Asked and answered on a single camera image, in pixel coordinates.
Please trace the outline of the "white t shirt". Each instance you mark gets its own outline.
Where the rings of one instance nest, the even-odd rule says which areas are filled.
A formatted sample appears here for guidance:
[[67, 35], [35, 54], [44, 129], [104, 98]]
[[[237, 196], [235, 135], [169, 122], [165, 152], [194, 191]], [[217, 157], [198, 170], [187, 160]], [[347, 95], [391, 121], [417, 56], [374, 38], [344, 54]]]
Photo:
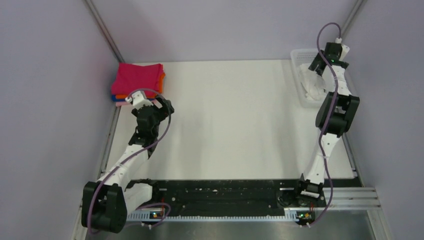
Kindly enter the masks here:
[[309, 70], [307, 63], [297, 67], [300, 83], [305, 91], [305, 97], [309, 101], [324, 100], [328, 91], [324, 79], [315, 71]]

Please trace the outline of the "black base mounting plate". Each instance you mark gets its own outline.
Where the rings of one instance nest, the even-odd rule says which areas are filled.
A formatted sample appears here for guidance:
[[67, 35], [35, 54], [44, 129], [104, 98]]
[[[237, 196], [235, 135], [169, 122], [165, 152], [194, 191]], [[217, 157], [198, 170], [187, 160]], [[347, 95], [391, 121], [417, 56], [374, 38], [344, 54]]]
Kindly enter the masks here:
[[297, 180], [131, 180], [127, 189], [137, 184], [152, 186], [148, 203], [167, 203], [171, 217], [266, 217], [283, 216], [285, 208], [320, 208], [326, 205], [323, 195], [317, 199], [296, 193]]

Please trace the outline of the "aluminium extrusion rail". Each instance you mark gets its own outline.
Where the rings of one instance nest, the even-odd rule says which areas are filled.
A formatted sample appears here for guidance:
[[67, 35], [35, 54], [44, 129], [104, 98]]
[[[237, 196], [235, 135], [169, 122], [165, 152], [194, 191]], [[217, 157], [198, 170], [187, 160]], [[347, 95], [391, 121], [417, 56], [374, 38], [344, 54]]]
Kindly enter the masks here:
[[381, 208], [377, 192], [372, 187], [335, 187], [328, 207], [333, 211], [375, 210]]

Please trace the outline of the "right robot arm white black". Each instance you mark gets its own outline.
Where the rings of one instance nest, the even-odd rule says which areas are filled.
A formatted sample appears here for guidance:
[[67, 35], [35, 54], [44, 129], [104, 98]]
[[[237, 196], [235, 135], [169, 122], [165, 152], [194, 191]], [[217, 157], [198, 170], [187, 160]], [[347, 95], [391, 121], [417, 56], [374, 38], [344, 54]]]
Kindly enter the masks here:
[[325, 200], [325, 181], [333, 183], [329, 173], [332, 152], [349, 131], [360, 105], [360, 98], [351, 93], [345, 78], [349, 66], [345, 57], [349, 50], [338, 38], [326, 43], [324, 49], [318, 49], [311, 63], [299, 66], [306, 95], [313, 96], [310, 87], [316, 88], [315, 93], [321, 93], [322, 102], [315, 118], [319, 134], [313, 157], [296, 186], [277, 199], [283, 207], [317, 207]]

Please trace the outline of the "folded crimson t shirt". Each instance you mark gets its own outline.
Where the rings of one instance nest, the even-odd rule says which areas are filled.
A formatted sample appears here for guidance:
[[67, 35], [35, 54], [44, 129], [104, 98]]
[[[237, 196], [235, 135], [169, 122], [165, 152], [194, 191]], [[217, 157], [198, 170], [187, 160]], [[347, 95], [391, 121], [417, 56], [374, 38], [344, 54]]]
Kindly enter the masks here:
[[151, 89], [161, 94], [165, 76], [164, 66], [160, 63], [144, 66], [120, 63], [110, 93], [121, 99], [137, 89]]

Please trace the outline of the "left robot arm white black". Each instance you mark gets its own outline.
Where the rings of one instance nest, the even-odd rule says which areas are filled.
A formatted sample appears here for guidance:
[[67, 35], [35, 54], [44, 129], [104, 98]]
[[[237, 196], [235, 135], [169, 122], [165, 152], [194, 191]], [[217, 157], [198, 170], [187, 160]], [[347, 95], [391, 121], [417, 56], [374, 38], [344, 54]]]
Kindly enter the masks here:
[[143, 96], [128, 100], [137, 122], [128, 145], [107, 173], [83, 188], [81, 225], [89, 230], [119, 233], [128, 214], [144, 203], [154, 207], [160, 202], [159, 191], [148, 183], [136, 183], [132, 177], [152, 156], [162, 139], [159, 126], [175, 109], [170, 100], [160, 96], [156, 97], [160, 107]]

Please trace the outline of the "folded orange t shirt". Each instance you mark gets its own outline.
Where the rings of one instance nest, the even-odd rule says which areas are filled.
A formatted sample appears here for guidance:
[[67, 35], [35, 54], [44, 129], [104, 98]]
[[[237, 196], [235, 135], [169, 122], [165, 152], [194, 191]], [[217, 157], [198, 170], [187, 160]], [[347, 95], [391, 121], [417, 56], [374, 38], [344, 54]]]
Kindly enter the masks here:
[[118, 74], [111, 87], [111, 95], [128, 96], [137, 89], [151, 89], [160, 94], [163, 93], [164, 79], [166, 74], [162, 72], [157, 77], [152, 76], [125, 76]]

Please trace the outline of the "folded pink t shirt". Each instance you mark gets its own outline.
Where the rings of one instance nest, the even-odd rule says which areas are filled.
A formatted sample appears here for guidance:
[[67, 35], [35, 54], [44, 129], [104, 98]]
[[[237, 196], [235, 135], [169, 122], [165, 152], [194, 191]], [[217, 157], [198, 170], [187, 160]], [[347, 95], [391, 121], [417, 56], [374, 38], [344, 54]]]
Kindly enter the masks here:
[[128, 106], [128, 105], [131, 105], [131, 103], [127, 102], [127, 101], [117, 101], [117, 102], [115, 102], [116, 107], [122, 107], [122, 106]]

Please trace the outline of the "white plastic basket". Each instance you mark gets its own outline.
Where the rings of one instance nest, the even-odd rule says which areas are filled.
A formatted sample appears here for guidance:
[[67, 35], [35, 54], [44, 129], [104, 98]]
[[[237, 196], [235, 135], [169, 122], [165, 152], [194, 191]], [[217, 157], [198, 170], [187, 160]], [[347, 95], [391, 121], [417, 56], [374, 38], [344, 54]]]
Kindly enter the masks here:
[[290, 52], [291, 68], [297, 96], [304, 108], [319, 108], [327, 95], [326, 84], [309, 66], [318, 56], [317, 49], [294, 49]]

